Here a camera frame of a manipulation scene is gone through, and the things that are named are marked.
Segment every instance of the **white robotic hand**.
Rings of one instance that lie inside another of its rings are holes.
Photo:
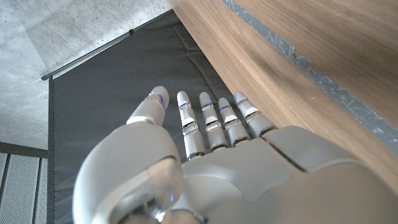
[[[87,156],[73,191],[76,223],[395,223],[398,196],[356,156],[302,128],[277,129],[246,96],[200,95],[206,154],[188,95],[177,95],[188,162],[161,127],[158,86]]]
[[[200,94],[200,104],[205,118],[206,132],[211,151],[228,147],[223,128],[218,120],[216,111],[208,93]],[[234,95],[234,100],[246,122],[248,123],[253,136],[260,137],[276,127],[261,112],[254,107],[248,98],[241,92]],[[206,153],[206,146],[197,125],[197,119],[193,113],[188,95],[180,91],[177,95],[180,110],[182,129],[185,141],[185,150],[188,160],[203,156]],[[228,133],[229,145],[235,147],[250,140],[248,133],[235,115],[226,98],[218,100],[218,108],[223,117],[225,130]]]

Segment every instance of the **metal grille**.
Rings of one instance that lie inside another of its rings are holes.
[[[4,173],[4,168],[6,166],[7,154],[0,153],[0,180],[2,180],[2,175]]]
[[[0,223],[31,223],[39,158],[11,155],[0,206]]]
[[[47,167],[48,160],[42,159],[35,224],[46,224],[47,222]]]

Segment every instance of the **wood grain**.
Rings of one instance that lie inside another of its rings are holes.
[[[398,127],[398,1],[235,2]]]
[[[398,157],[219,0],[169,0],[229,90],[366,161],[398,193]]]

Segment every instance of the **metal rod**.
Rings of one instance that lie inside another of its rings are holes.
[[[60,67],[60,68],[58,68],[57,70],[55,70],[55,71],[53,71],[53,72],[50,72],[50,73],[47,74],[47,75],[42,76],[42,80],[43,80],[43,81],[44,81],[44,80],[48,80],[51,76],[57,75],[58,73],[63,72],[63,71],[65,71],[65,70],[69,69],[70,67],[72,67],[72,66],[74,66],[74,65],[76,65],[76,64],[79,64],[80,62],[82,62],[82,61],[84,61],[84,60],[86,60],[86,59],[88,59],[88,58],[91,58],[91,57],[93,57],[93,56],[95,56],[95,55],[101,53],[102,51],[104,51],[104,50],[110,48],[111,46],[117,44],[118,42],[122,41],[122,40],[125,39],[126,37],[130,36],[133,32],[134,32],[133,30],[130,30],[129,32],[127,32],[127,33],[121,35],[120,37],[117,37],[117,38],[115,38],[115,39],[109,41],[108,43],[106,43],[106,44],[104,44],[104,45],[98,47],[97,49],[94,49],[94,50],[92,50],[91,52],[88,52],[87,54],[81,56],[80,58],[78,58],[78,59],[76,59],[76,60],[74,60],[74,61],[72,61],[72,62],[69,62],[68,64],[66,64],[66,65],[64,65],[64,66],[62,66],[62,67]]]

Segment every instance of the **dark gray fabric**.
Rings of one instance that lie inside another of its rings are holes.
[[[202,133],[199,94],[207,91],[216,108],[216,99],[233,96],[173,12],[53,81],[55,223],[72,223],[73,184],[85,157],[158,85],[170,95],[163,126],[186,161],[178,91],[189,95]]]

